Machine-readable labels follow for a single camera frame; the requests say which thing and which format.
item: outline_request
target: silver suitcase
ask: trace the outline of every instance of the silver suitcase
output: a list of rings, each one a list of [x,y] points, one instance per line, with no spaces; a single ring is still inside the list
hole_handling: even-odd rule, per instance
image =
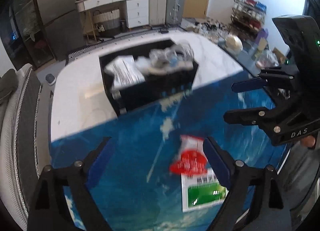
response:
[[[182,21],[185,0],[167,0],[165,23],[177,25]]]
[[[167,0],[149,0],[149,25],[165,24],[165,9]]]

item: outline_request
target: finger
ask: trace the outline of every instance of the finger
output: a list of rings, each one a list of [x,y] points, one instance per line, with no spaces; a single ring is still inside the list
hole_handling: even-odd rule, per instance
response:
[[[316,144],[316,139],[312,135],[309,135],[301,139],[300,143],[305,147],[312,148]]]

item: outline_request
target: blue table mat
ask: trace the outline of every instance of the blue table mat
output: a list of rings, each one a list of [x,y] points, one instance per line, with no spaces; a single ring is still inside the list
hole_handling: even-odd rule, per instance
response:
[[[228,125],[223,114],[230,109],[274,107],[263,90],[233,93],[233,82],[248,79],[236,75],[185,93],[180,98],[159,101],[122,115],[81,133],[52,143],[54,168],[84,159],[104,137],[111,137],[105,155],[106,167],[98,184],[90,188],[99,210],[114,231],[143,230],[205,231],[220,205],[182,212],[181,177],[169,166],[181,145],[180,135],[212,136],[234,159],[252,167],[279,164],[285,145],[274,147],[257,126]],[[75,225],[84,229],[70,190],[65,196]],[[249,207],[252,189],[244,210]]]

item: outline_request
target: black storage bin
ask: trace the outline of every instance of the black storage bin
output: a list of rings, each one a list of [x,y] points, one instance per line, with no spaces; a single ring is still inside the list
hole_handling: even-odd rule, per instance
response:
[[[106,74],[103,68],[118,56],[132,55],[136,60],[138,56],[149,57],[152,49],[165,49],[174,44],[171,40],[152,42],[123,49],[99,58],[104,89],[118,116],[159,99],[191,89],[198,64],[193,61],[193,70],[189,71],[177,71],[164,76],[149,75],[145,77],[145,82],[129,86],[114,94],[110,92],[113,76]]]

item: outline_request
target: gray refrigerator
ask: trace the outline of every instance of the gray refrigerator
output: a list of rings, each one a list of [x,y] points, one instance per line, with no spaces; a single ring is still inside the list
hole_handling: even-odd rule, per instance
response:
[[[56,59],[86,45],[75,0],[37,0],[44,33]]]

